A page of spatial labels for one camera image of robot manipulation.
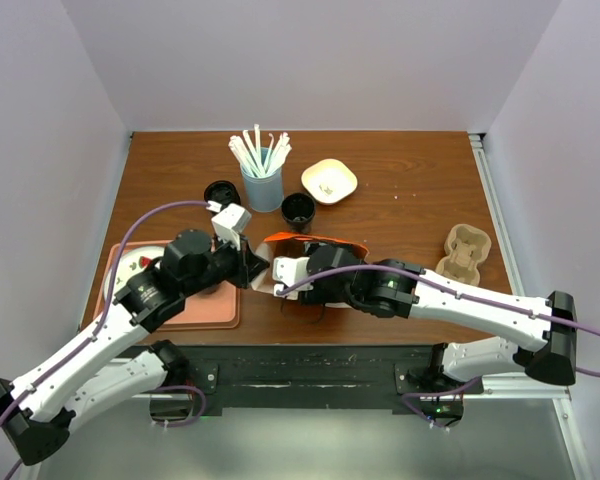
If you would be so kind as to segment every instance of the cardboard tray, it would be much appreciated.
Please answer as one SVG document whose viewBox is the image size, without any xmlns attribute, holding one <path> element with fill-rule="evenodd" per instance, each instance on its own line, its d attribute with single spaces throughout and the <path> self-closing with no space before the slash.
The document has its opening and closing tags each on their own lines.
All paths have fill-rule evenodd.
<svg viewBox="0 0 600 480">
<path fill-rule="evenodd" d="M 169 241 L 160 240 L 155 242 L 130 242 L 124 253 L 130 252 L 138 247 L 154 245 L 164 247 Z M 104 297 L 104 280 L 109 274 L 113 257 L 120 244 L 111 247 L 105 275 L 98 291 L 98 300 L 94 312 L 94 318 L 102 312 Z M 223 282 L 218 290 L 211 294 L 196 294 L 185 303 L 184 311 L 176 315 L 158 329 L 159 332 L 189 331 L 189 330 L 211 330 L 222 328 L 235 328 L 240 323 L 240 291 L 228 282 Z"/>
</svg>

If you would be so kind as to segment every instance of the white plate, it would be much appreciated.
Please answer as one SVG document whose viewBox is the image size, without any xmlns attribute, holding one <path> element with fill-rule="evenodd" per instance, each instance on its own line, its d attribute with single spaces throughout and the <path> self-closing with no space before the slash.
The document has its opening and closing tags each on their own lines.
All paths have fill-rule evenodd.
<svg viewBox="0 0 600 480">
<path fill-rule="evenodd" d="M 340 160 L 327 158 L 302 173 L 302 185 L 317 202 L 333 205 L 358 187 L 358 179 Z"/>
<path fill-rule="evenodd" d="M 114 295 L 118 290 L 127 284 L 127 280 L 133 277 L 136 273 L 142 271 L 143 267 L 140 265 L 140 257 L 146 257 L 150 260 L 161 257 L 164 255 L 164 247 L 158 247 L 153 245 L 147 245 L 145 247 L 138 247 L 130 252 L 122 255 L 120 263 L 118 264 L 118 271 L 116 272 L 116 283 L 113 287 Z M 109 282 L 111 281 L 111 269 L 107 273 L 104 280 L 104 287 L 102 288 L 102 296 L 106 298 L 107 291 L 109 290 Z"/>
</svg>

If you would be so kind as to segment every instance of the clear plastic cup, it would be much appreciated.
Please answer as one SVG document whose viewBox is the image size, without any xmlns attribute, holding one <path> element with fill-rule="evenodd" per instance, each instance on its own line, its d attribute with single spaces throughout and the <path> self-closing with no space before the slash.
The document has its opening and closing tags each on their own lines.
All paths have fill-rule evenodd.
<svg viewBox="0 0 600 480">
<path fill-rule="evenodd" d="M 262 159 L 267 155 L 268 148 L 262 149 Z M 252 210 L 261 213 L 273 212 L 280 208 L 284 200 L 282 188 L 282 167 L 265 178 L 255 178 L 240 167 L 247 199 Z"/>
</svg>

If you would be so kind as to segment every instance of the small black cup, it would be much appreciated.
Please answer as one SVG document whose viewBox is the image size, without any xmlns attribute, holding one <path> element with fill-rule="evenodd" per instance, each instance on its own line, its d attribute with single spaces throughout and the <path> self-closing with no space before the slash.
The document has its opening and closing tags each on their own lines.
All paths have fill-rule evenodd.
<svg viewBox="0 0 600 480">
<path fill-rule="evenodd" d="M 282 202 L 280 207 L 282 218 L 287 222 L 291 231 L 309 233 L 311 221 L 316 214 L 316 202 L 304 193 L 292 193 Z"/>
<path fill-rule="evenodd" d="M 232 203 L 240 205 L 240 195 L 236 186 L 227 180 L 218 180 L 209 185 L 204 191 L 204 200 L 218 202 L 223 209 Z"/>
</svg>

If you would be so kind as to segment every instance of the wooden table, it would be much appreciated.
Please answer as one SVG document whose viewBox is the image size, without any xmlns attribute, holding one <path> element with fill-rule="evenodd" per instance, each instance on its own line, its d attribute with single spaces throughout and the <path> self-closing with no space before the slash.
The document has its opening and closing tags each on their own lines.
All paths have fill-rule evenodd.
<svg viewBox="0 0 600 480">
<path fill-rule="evenodd" d="M 214 180 L 233 182 L 246 205 L 230 132 L 136 133 L 109 224 L 83 326 L 93 318 L 96 295 L 112 245 L 143 213 L 167 202 L 202 199 Z M 302 171 L 322 160 L 342 160 L 358 189 L 334 206 L 318 206 L 312 233 L 366 243 L 369 261 L 384 258 L 435 268 L 451 227 L 468 223 L 494 240 L 480 269 L 481 286 L 510 293 L 480 178 L 462 132 L 291 132 L 284 167 L 285 193 L 302 191 Z M 247 227 L 252 247 L 286 225 L 280 211 L 254 213 Z M 166 240 L 185 228 L 212 232 L 202 208 L 180 208 L 149 219 L 132 241 Z M 280 299 L 242 293 L 241 323 L 232 330 L 157 333 L 179 344 L 432 344 L 468 342 L 487 335 L 439 321 L 377 319 L 354 310 L 328 309 L 316 324 L 280 311 Z"/>
</svg>

